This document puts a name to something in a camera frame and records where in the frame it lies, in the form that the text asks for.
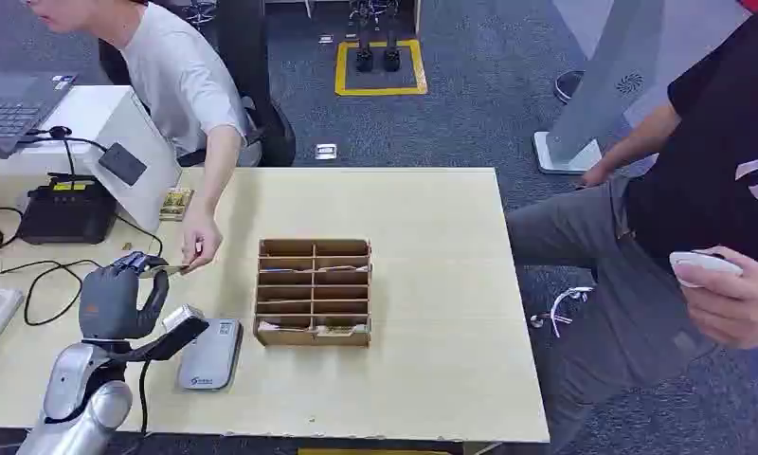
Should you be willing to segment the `standing person's right hand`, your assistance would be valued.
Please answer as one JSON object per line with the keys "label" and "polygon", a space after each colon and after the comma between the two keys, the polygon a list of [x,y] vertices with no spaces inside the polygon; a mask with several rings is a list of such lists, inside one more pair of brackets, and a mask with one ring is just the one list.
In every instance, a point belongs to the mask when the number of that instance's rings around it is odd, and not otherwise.
{"label": "standing person's right hand", "polygon": [[577,185],[577,189],[586,189],[603,184],[616,171],[615,166],[600,160],[585,171]]}

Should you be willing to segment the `seated person's right hand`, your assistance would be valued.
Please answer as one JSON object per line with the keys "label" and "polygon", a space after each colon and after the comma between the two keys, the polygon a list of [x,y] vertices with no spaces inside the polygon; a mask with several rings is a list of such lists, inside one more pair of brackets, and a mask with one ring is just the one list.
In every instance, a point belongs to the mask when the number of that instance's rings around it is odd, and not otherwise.
{"label": "seated person's right hand", "polygon": [[209,264],[222,240],[212,214],[202,210],[188,213],[183,221],[182,274]]}

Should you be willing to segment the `standing person's left hand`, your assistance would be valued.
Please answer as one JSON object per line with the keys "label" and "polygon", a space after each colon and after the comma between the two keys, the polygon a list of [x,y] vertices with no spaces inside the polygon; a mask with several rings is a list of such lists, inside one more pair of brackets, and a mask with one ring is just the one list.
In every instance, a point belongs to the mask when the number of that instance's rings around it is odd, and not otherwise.
{"label": "standing person's left hand", "polygon": [[680,264],[676,277],[687,311],[698,330],[717,343],[734,349],[758,348],[758,262],[724,246],[708,253],[739,266],[739,276],[693,264]]}

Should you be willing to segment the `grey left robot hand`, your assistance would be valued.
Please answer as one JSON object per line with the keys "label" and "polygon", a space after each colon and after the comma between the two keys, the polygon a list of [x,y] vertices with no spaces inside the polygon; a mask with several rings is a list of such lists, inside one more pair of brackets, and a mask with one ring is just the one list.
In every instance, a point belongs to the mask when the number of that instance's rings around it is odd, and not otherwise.
{"label": "grey left robot hand", "polygon": [[[167,265],[160,257],[135,251],[90,272],[82,282],[79,304],[82,337],[127,340],[148,336],[169,292]],[[153,288],[138,307],[142,277],[153,279]]]}

